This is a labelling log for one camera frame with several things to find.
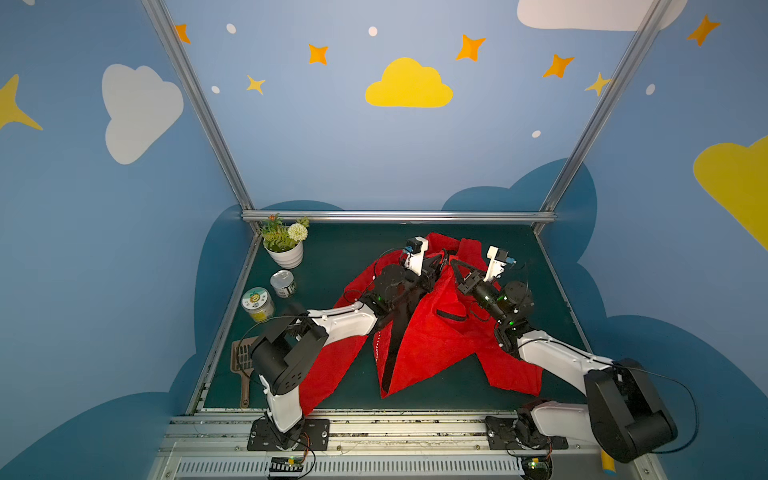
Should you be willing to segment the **red jacket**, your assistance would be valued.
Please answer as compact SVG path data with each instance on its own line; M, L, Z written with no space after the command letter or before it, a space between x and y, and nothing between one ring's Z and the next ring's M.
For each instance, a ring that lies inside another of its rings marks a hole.
M459 293L454 273L446 267L434 289L416 307L396 354L388 352L394 343L392 325L373 335L380 383L384 382L386 362L394 362L391 384L380 388L381 396L386 398L431 378L471 355L478 358L490 386L539 395L543 369L504 352L496 341L495 327L496 320L477 301ZM366 335L352 336L323 347L299 386L303 413L311 413L336 390L366 340Z

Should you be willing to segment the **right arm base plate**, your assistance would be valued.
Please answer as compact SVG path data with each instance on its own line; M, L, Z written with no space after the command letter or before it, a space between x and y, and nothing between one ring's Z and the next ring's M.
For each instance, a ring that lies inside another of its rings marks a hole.
M561 436L545 436L537 430L530 416L522 418L486 416L486 438L491 450L567 450Z

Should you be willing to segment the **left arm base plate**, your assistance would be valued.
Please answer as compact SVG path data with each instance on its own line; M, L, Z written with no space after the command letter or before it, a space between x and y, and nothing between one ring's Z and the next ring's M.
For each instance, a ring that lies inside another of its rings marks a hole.
M247 440L248 451L292 451L307 449L326 451L330 440L330 421L326 419L304 419L281 432L274 422L261 416L251 425Z

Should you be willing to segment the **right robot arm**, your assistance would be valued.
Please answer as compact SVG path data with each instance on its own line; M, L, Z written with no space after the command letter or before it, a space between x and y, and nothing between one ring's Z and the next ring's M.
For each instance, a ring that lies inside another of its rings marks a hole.
M533 328L528 286L512 281L498 289L493 283L503 272L502 262L492 261L487 271L460 260L451 267L459 292L495 320L494 335L506 354L550 372L586 399L583 404L538 401L519 408L517 443L542 449L554 437L580 440L629 463L677 438L671 413L638 362L597 356Z

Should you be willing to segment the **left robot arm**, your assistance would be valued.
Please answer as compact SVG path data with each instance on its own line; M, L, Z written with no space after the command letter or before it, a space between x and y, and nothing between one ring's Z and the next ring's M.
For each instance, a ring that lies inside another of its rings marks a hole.
M299 386L322 349L352 337L390 330L382 379L391 384L392 372L411 317L419 302L435 287L443 269L440 255L385 266L373 286L358 301L331 310L309 310L298 316L274 319L249 347L254 373L267 399L267 418L287 434L303 421Z

